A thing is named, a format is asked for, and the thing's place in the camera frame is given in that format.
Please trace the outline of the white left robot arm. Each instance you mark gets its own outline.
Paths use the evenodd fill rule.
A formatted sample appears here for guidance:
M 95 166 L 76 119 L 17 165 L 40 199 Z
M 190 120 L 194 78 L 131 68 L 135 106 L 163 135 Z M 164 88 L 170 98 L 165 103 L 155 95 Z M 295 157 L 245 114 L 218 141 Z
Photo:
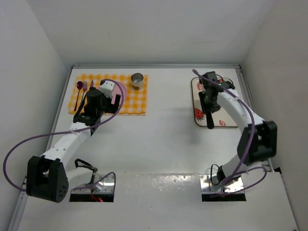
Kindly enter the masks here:
M 59 203 L 72 189 L 92 188 L 97 168 L 84 162 L 73 171 L 65 168 L 79 146 L 90 138 L 101 124 L 105 113 L 116 115 L 123 104 L 122 94 L 104 93 L 103 87 L 91 87 L 73 117 L 70 129 L 41 156 L 27 164 L 26 194 Z

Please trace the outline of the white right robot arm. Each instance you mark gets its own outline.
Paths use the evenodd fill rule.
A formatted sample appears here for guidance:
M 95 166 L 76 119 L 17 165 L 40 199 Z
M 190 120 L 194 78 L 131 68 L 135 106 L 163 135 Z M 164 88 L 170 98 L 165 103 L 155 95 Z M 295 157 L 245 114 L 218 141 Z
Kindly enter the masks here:
M 237 154 L 218 168 L 216 179 L 219 185 L 247 171 L 251 165 L 272 158 L 277 153 L 278 128 L 274 121 L 258 116 L 238 97 L 235 89 L 209 86 L 199 93 L 201 107 L 206 115 L 209 129 L 211 114 L 225 109 L 241 132 Z

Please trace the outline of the purple fork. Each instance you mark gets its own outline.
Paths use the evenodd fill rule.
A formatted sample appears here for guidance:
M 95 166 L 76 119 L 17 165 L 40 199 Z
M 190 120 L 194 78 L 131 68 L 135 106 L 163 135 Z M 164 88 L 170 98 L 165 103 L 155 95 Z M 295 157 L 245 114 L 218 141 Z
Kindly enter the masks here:
M 85 81 L 83 81 L 83 93 L 82 93 L 81 101 L 84 99 L 84 96 L 85 96 L 87 89 L 88 89 L 88 82 L 85 80 Z

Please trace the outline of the strawberry print tray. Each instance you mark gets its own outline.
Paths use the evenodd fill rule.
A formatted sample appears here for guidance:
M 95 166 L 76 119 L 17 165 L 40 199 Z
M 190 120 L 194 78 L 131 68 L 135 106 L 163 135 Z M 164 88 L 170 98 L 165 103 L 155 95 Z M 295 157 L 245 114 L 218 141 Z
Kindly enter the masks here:
M 215 104 L 206 104 L 205 111 L 203 110 L 202 102 L 200 101 L 199 93 L 203 93 L 203 85 L 199 82 L 198 77 L 191 80 L 192 106 L 194 122 L 196 125 L 207 128 L 207 117 L 211 118 L 215 128 L 237 128 L 238 126 L 227 113 L 227 111 Z

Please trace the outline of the purple spoon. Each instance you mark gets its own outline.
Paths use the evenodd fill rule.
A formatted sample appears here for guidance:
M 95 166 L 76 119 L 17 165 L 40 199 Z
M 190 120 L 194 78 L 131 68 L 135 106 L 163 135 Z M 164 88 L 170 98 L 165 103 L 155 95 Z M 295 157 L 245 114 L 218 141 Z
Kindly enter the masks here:
M 78 89 L 78 93 L 77 93 L 77 99 L 76 99 L 74 111 L 77 110 L 77 103 L 78 103 L 78 99 L 79 99 L 79 94 L 80 94 L 80 91 L 83 89 L 83 82 L 82 81 L 77 82 L 77 89 Z

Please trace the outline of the pink plate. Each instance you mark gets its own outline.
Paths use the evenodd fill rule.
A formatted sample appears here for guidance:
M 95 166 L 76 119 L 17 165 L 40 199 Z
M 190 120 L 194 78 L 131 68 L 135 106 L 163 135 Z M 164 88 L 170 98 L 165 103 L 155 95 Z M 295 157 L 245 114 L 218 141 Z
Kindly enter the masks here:
M 121 82 L 118 82 L 118 85 L 115 84 L 115 86 L 114 86 L 113 93 L 112 93 L 112 104 L 115 103 L 117 94 L 119 94 L 121 96 L 120 101 L 122 100 L 122 96 L 123 96 L 124 101 L 126 100 L 127 88 Z

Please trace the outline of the orange checkered cloth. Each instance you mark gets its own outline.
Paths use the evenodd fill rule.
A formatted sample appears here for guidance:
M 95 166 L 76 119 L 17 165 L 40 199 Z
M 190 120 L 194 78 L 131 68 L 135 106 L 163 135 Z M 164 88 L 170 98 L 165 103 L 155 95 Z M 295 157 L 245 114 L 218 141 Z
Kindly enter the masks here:
M 112 79 L 122 83 L 127 90 L 127 96 L 120 110 L 121 115 L 145 115 L 147 105 L 147 86 L 148 86 L 148 75 L 144 75 L 143 88 L 141 90 L 135 90 L 132 87 L 131 75 L 124 74 L 81 74 L 76 78 L 76 82 L 87 81 L 88 84 L 94 84 L 94 87 L 98 87 L 100 80 Z

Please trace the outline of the metal cup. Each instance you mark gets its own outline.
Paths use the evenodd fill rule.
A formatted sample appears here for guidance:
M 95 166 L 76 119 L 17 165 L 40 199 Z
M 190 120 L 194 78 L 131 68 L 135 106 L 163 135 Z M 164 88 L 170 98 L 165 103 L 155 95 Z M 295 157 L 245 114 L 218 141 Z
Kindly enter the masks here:
M 131 84 L 134 90 L 143 88 L 144 76 L 141 73 L 135 73 L 131 76 Z

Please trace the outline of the aluminium frame rail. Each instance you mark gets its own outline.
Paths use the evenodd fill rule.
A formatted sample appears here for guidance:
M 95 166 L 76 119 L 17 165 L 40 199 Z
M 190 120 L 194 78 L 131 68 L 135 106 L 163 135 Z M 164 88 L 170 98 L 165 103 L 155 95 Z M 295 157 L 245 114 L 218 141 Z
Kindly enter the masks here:
M 239 64 L 76 64 L 72 69 L 211 68 L 240 69 Z

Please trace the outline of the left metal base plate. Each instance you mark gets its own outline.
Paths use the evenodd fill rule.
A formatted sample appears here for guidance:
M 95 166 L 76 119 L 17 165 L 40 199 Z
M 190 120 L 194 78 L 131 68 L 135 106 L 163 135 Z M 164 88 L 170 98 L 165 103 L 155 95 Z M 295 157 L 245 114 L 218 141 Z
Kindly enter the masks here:
M 109 172 L 106 175 L 98 175 L 94 177 L 93 183 L 88 183 L 82 186 L 77 186 L 74 190 L 94 190 L 98 192 L 111 192 L 114 193 L 116 187 L 116 174 L 115 172 Z

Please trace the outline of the metal base plate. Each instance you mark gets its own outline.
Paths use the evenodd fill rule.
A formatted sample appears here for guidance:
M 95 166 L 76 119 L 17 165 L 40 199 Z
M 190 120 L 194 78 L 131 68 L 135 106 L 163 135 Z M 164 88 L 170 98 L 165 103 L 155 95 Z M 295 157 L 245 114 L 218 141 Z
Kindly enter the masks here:
M 116 187 L 116 174 L 115 172 L 109 172 L 106 175 L 98 175 L 94 177 L 93 183 L 88 183 L 82 186 L 77 186 L 74 190 L 94 190 L 98 192 L 111 192 L 114 193 Z
M 202 194 L 234 193 L 244 189 L 241 177 L 234 178 L 225 185 L 218 183 L 216 174 L 200 174 L 199 179 Z

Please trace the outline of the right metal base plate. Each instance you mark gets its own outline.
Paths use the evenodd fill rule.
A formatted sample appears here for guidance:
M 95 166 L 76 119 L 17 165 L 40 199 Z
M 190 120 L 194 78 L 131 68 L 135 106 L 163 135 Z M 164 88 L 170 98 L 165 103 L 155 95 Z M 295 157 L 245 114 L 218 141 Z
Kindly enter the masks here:
M 200 174 L 199 179 L 202 194 L 234 193 L 244 189 L 241 177 L 234 178 L 225 185 L 218 183 L 216 174 Z

